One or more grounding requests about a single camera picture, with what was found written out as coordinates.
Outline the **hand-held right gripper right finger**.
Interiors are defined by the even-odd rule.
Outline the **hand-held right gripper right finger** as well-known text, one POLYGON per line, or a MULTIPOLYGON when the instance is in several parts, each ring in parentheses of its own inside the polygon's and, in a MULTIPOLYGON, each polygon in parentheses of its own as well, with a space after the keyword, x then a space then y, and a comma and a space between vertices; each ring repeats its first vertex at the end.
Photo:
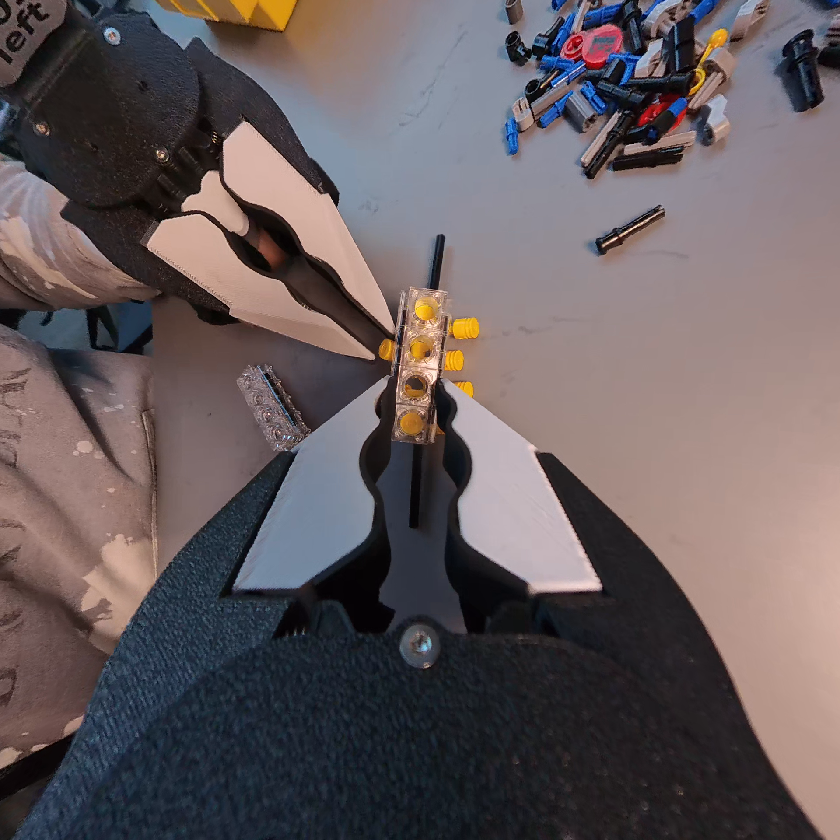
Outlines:
POLYGON ((484 633, 508 606, 530 623, 542 599, 602 595, 550 479, 554 457, 450 381, 439 387, 439 426, 454 485, 444 566, 466 631, 484 633))

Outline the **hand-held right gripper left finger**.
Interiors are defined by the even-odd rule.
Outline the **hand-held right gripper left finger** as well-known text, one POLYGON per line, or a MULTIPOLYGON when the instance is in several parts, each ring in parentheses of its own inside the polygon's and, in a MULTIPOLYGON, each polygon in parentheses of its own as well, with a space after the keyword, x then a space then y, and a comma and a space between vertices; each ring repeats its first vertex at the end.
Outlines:
POLYGON ((388 627, 391 566, 377 482, 389 465, 394 383, 384 377, 295 448, 233 582, 237 595, 278 595, 310 613, 337 602, 353 627, 388 627))

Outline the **person's left hand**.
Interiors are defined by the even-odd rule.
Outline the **person's left hand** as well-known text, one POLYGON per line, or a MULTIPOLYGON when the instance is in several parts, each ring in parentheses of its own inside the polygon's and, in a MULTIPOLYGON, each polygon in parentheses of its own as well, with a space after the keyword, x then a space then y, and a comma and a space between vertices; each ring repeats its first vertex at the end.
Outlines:
POLYGON ((288 259, 288 253, 278 245, 271 233, 262 227, 254 227, 248 233, 248 241, 261 254, 268 268, 266 270, 277 271, 284 266, 288 259))

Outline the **yellow piston crankshaft assembly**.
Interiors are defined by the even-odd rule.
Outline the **yellow piston crankshaft assembly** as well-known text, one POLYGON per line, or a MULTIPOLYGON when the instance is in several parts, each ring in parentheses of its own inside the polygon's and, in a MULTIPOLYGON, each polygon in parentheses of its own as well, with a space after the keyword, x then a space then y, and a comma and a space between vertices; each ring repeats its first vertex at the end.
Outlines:
MULTIPOLYGON (((445 245, 446 245, 446 237, 444 234, 438 234, 434 241, 434 250, 433 250, 433 257, 430 265, 429 275, 427 284, 424 287, 420 288, 429 288, 434 290, 441 290, 440 283, 442 279, 442 271, 443 271, 443 262, 445 256, 445 245)), ((397 331, 397 323, 398 323, 398 312, 400 309, 400 302, 397 309, 397 317, 396 317, 396 324, 395 324, 395 333, 394 337, 391 339, 384 339, 380 343, 380 347, 378 349, 378 354, 380 359, 385 362, 388 362, 391 366, 391 377, 392 377, 392 357, 393 351, 395 348, 395 338, 396 338, 396 331, 397 331)), ((445 357, 444 357, 444 370, 440 376, 440 379, 437 383, 438 385, 443 380, 443 374, 445 372, 460 372, 464 368, 464 354, 463 351, 457 347, 452 347, 452 342, 464 342, 468 340, 475 340, 480 335, 480 325, 476 318, 453 318, 451 314, 451 307, 450 307, 450 322, 448 326, 448 336, 445 344, 445 357)), ((437 409, 436 409, 436 437, 438 436, 438 425, 437 425, 437 409)), ((423 486, 423 475, 424 475, 424 450, 429 445, 416 445, 416 444, 408 444, 412 446, 412 470, 411 470, 411 480, 410 480, 410 487, 409 487, 409 503, 408 503, 408 527, 410 529, 417 529, 419 526, 419 521, 421 517, 421 506, 422 506, 422 486, 423 486)))

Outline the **person's left forearm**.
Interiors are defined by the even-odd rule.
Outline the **person's left forearm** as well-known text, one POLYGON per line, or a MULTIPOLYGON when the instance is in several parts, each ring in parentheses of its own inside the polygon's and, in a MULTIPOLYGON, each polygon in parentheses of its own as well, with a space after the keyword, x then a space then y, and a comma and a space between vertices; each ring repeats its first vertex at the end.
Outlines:
POLYGON ((158 290, 114 266, 61 216, 66 204, 22 162, 2 156, 2 308, 81 310, 158 297, 158 290))

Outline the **clear toy cylinder block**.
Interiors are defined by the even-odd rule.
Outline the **clear toy cylinder block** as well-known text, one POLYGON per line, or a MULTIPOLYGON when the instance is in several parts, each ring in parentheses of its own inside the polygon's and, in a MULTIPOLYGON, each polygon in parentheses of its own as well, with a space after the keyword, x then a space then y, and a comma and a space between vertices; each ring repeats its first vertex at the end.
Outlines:
POLYGON ((392 357, 396 442, 430 445, 435 440, 436 389, 449 322, 447 292, 410 287, 402 293, 392 357))
POLYGON ((248 365, 237 378, 239 390, 269 446, 287 453, 311 430, 269 364, 248 365))

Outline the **pile of small toy parts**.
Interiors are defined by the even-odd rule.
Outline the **pile of small toy parts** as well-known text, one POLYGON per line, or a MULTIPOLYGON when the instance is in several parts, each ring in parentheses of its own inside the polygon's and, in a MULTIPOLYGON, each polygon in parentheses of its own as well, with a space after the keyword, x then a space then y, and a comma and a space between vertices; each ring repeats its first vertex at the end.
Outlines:
POLYGON ((739 2, 724 26, 703 32, 721 2, 552 2, 554 18, 527 43, 507 33, 503 52, 536 71, 512 103, 502 135, 520 138, 564 121, 596 128, 579 166, 588 180, 609 167, 631 172, 680 163, 697 140, 724 141, 731 130, 726 89, 740 45, 771 2, 739 2))

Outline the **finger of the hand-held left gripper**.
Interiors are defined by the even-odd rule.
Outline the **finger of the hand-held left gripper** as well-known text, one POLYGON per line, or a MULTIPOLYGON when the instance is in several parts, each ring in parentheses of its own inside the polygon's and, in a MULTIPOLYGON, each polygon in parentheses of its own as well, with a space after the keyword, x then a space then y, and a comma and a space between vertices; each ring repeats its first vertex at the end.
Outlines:
POLYGON ((303 256, 387 333, 395 324, 370 268, 331 196, 316 189, 257 128, 243 121, 223 144, 221 175, 242 203, 278 216, 303 256))
POLYGON ((146 248, 221 301, 241 322, 332 353, 365 361, 375 357, 325 306, 301 303, 284 279, 248 265, 235 253, 228 231, 204 213, 158 223, 146 248))

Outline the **single black toy pin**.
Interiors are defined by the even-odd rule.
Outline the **single black toy pin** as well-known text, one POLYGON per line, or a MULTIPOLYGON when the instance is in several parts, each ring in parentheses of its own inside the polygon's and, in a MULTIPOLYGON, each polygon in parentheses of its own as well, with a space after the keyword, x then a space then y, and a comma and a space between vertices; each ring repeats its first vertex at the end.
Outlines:
POLYGON ((665 207, 659 204, 635 217, 625 225, 614 227, 608 233, 596 238, 596 253, 600 256, 605 256, 610 251, 623 245, 629 238, 636 236, 646 228, 656 224, 657 221, 663 219, 665 216, 665 207))

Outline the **person's grey hoodie torso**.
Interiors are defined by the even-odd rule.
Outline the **person's grey hoodie torso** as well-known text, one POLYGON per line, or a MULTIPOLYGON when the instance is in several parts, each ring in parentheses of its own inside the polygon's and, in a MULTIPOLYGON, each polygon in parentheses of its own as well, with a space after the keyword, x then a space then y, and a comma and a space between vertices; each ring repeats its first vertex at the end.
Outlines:
POLYGON ((159 575, 151 361, 1 332, 2 768, 75 732, 159 575))

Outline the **yellow plastic bin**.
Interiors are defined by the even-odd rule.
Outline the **yellow plastic bin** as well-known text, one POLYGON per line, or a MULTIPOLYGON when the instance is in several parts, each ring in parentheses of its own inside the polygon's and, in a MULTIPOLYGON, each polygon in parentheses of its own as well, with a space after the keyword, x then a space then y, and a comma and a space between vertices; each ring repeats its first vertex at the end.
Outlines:
POLYGON ((260 28, 286 29, 297 1, 156 1, 165 11, 206 22, 260 28))

